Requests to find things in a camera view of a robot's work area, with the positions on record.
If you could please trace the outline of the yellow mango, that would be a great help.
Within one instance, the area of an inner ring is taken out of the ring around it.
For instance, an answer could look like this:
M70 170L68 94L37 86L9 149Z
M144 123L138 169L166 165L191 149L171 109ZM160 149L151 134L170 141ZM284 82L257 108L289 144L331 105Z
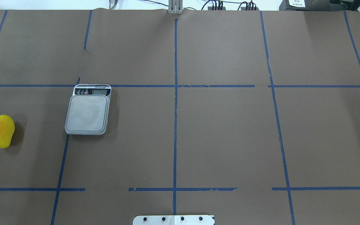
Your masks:
M11 144L13 134L15 131L15 124L9 115L0 115L0 148L8 148Z

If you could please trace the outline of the grey digital kitchen scale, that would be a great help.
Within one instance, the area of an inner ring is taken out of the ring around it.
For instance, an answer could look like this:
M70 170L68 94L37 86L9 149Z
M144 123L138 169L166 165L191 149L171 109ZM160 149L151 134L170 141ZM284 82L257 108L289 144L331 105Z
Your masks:
M69 100L65 131L67 134L102 135L106 132L111 86L77 84Z

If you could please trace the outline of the black power strip with plugs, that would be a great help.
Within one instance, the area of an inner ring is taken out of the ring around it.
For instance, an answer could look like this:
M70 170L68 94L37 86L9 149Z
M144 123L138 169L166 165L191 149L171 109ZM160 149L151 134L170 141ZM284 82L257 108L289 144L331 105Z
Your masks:
M210 0L204 5L204 7L207 10L211 10L211 11L223 11L223 10L226 10L226 8L224 7L224 2L219 1L219 0Z

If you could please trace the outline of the white metal mounting plate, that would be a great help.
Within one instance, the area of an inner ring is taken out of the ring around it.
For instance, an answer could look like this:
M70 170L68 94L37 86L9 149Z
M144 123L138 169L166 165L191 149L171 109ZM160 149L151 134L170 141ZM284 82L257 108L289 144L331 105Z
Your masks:
M133 225L214 225L214 215L140 215Z

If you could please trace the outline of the black power strip right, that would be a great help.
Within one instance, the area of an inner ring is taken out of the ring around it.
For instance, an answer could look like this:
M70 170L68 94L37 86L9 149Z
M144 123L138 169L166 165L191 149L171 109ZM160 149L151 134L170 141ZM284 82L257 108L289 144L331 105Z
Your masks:
M250 2L242 2L239 4L239 7L237 10L240 11L259 11L259 8L256 6L256 4L253 1Z

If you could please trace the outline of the black device with label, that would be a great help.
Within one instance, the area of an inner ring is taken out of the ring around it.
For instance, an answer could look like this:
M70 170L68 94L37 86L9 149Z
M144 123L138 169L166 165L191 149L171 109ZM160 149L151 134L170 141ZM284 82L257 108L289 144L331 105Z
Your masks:
M280 11L343 11L341 4L334 4L331 0L283 0Z

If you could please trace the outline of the aluminium profile post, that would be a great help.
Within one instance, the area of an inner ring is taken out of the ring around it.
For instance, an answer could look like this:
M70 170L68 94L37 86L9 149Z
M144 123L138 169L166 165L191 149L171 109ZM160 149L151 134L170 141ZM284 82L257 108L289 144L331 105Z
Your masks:
M182 14L184 11L183 0L169 0L168 13L169 14Z

